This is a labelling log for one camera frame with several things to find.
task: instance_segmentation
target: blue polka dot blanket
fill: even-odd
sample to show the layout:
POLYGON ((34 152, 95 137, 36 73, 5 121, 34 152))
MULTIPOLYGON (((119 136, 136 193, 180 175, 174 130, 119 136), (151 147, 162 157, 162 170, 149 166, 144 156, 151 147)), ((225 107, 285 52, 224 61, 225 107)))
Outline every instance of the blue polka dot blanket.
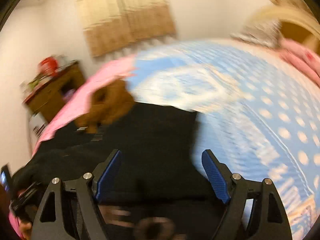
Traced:
MULTIPOLYGON (((135 100, 198 111, 193 163, 211 149, 245 179, 271 178, 294 240, 319 215, 320 89, 261 49, 206 40, 140 52, 128 79, 135 100)), ((250 216, 249 201, 244 221, 250 216)))

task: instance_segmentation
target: hand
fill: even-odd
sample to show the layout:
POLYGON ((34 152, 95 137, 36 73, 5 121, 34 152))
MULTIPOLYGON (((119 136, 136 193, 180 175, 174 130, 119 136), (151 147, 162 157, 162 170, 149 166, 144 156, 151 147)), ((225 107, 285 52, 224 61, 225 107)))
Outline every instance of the hand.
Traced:
POLYGON ((19 230, 25 240, 30 240, 32 224, 19 219, 19 230))

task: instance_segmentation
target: phone screen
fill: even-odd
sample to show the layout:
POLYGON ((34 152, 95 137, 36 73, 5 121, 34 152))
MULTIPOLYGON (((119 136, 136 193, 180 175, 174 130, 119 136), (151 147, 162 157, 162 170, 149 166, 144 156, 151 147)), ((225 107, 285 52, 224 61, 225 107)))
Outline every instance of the phone screen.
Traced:
POLYGON ((8 185, 8 182, 7 182, 7 178, 6 178, 6 175, 5 175, 5 172, 1 172, 1 184, 2 186, 4 187, 4 190, 9 193, 9 185, 8 185))
POLYGON ((0 173, 0 183, 4 187, 4 190, 9 194, 10 198, 13 197, 12 195, 12 178, 8 169, 8 165, 5 165, 1 168, 0 173))

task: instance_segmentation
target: black clamp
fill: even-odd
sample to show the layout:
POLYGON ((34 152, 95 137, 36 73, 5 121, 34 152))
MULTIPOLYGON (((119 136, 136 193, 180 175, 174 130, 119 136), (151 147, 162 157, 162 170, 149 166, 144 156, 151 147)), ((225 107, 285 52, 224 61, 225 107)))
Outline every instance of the black clamp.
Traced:
MULTIPOLYGON (((54 178, 40 203, 31 239, 74 240, 80 239, 85 232, 91 240, 108 240, 97 204, 103 202, 111 190, 120 163, 121 152, 113 150, 108 159, 98 164, 92 173, 65 182, 54 178), (72 212, 70 194, 77 199, 82 218, 81 231, 68 215, 68 212, 72 212)), ((253 199, 253 206, 246 239, 292 240, 288 218, 271 179, 256 182, 246 180, 240 174, 232 174, 211 150, 203 152, 202 164, 216 196, 226 205, 213 240, 236 239, 247 199, 253 199)))
POLYGON ((284 206, 271 179, 257 182, 232 174, 211 150, 202 153, 202 165, 216 196, 227 205, 214 240, 236 239, 247 199, 253 199, 253 205, 246 239, 292 239, 284 206))

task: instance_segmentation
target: black fabric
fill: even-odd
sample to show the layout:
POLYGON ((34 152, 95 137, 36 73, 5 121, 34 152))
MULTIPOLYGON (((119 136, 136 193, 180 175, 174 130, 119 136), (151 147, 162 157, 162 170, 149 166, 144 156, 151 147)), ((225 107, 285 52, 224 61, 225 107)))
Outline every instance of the black fabric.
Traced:
POLYGON ((146 239, 161 239, 161 232, 166 232, 170 237, 165 239, 211 239, 215 226, 220 222, 223 209, 206 201, 175 201, 172 203, 152 203, 135 206, 121 206, 119 210, 126 211, 126 216, 117 216, 118 221, 132 223, 132 227, 118 225, 118 221, 107 220, 105 229, 109 239, 136 240, 143 239, 137 235, 143 220, 156 218, 167 221, 172 230, 157 227, 161 223, 148 223, 144 231, 146 239))
POLYGON ((108 202, 215 197, 190 159, 195 126, 196 112, 143 103, 105 127, 100 142, 92 142, 92 135, 79 135, 71 123, 41 144, 33 159, 14 174, 13 184, 21 189, 33 181, 49 184, 55 177, 77 179, 117 148, 123 160, 108 202))

